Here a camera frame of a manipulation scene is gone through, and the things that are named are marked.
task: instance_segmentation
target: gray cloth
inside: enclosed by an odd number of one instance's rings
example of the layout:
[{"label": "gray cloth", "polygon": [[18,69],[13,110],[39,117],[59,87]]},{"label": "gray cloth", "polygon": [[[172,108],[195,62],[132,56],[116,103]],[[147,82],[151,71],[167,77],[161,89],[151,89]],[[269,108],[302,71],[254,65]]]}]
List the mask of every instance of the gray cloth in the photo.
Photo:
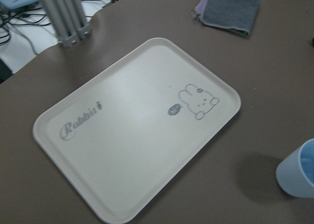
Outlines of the gray cloth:
[{"label": "gray cloth", "polygon": [[205,25],[249,36],[259,7],[259,0],[201,0],[195,17]]}]

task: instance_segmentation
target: metal post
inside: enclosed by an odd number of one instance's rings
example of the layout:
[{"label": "metal post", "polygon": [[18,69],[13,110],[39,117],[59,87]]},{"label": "metal post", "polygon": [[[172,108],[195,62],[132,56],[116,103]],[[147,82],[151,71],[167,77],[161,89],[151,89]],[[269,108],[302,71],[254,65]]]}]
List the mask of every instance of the metal post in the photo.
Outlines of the metal post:
[{"label": "metal post", "polygon": [[72,47],[91,32],[80,0],[39,0],[49,17],[58,40]]}]

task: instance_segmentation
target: brown table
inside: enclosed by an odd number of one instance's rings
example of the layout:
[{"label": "brown table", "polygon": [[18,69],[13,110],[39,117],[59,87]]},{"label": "brown table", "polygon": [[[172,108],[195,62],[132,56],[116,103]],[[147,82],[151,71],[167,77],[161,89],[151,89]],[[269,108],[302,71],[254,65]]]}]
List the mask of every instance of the brown table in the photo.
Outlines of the brown table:
[{"label": "brown table", "polygon": [[102,223],[36,144],[36,118],[128,52],[164,37],[234,87],[240,112],[130,223],[313,223],[277,165],[314,137],[313,0],[261,0],[250,38],[202,25],[199,0],[121,0],[93,34],[49,48],[0,85],[0,223]]}]

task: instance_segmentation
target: rectangular serving tray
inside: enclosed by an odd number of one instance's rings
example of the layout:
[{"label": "rectangular serving tray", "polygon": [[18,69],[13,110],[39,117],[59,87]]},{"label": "rectangular serving tray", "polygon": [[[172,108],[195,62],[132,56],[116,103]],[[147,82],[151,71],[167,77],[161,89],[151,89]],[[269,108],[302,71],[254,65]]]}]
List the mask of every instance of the rectangular serving tray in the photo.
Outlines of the rectangular serving tray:
[{"label": "rectangular serving tray", "polygon": [[99,218],[122,224],[240,105],[228,84],[154,38],[40,115],[33,135]]}]

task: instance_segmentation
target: cup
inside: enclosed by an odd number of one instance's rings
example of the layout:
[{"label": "cup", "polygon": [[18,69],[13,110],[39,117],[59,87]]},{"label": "cup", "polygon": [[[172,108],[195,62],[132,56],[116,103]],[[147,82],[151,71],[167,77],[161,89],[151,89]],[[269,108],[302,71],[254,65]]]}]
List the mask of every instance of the cup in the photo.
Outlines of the cup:
[{"label": "cup", "polygon": [[278,165],[276,178],[289,195],[314,198],[314,139],[308,140]]}]

